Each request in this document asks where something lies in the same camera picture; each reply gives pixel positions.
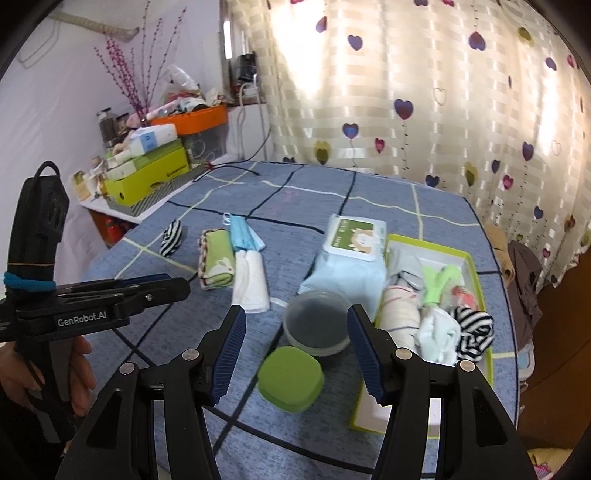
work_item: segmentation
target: green container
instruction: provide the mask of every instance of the green container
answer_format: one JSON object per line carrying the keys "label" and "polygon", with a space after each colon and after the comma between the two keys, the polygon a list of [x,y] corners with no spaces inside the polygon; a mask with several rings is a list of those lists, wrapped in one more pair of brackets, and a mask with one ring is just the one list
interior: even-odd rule
{"label": "green container", "polygon": [[258,390],[270,403],[289,413],[310,407],[324,386],[318,361],[292,346],[269,355],[258,373]]}

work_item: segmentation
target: yellow box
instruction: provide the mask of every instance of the yellow box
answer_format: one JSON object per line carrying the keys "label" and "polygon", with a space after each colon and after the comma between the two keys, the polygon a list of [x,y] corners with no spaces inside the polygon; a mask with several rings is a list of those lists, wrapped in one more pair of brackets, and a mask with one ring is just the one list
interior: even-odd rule
{"label": "yellow box", "polygon": [[153,161],[122,180],[105,180],[109,197],[121,205],[131,206],[157,190],[163,183],[189,171],[183,147]]}

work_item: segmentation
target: clear plastic container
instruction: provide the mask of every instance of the clear plastic container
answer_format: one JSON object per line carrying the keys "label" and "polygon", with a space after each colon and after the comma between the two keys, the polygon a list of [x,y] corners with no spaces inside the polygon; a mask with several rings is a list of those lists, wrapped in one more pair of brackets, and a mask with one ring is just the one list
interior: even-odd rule
{"label": "clear plastic container", "polygon": [[289,342],[312,356],[330,356],[349,344],[350,303],[329,291],[309,291],[294,297],[285,310],[283,328]]}

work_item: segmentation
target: human hand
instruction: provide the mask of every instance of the human hand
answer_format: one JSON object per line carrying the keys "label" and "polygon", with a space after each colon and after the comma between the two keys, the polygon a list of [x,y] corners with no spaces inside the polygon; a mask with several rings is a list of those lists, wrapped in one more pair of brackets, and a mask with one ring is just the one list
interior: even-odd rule
{"label": "human hand", "polygon": [[[96,388],[96,380],[92,368],[85,355],[91,353],[92,347],[81,336],[75,337],[70,355],[70,396],[74,413],[83,417],[90,405],[90,390]],[[45,379],[41,371],[32,365],[42,383]],[[29,372],[26,363],[14,350],[14,342],[0,347],[0,384],[4,393],[14,403],[33,410],[27,397],[27,390],[40,391],[39,385]]]}

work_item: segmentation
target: green towel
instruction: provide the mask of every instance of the green towel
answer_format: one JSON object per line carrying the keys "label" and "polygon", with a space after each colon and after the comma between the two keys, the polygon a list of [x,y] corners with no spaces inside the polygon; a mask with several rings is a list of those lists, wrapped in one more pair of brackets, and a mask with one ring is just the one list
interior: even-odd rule
{"label": "green towel", "polygon": [[199,283],[204,290],[232,285],[236,263],[228,231],[204,230],[199,239]]}
{"label": "green towel", "polygon": [[449,281],[455,282],[455,285],[462,284],[462,271],[455,265],[446,265],[439,272],[431,267],[423,267],[423,277],[425,281],[423,305],[429,303],[439,305],[443,289]]}

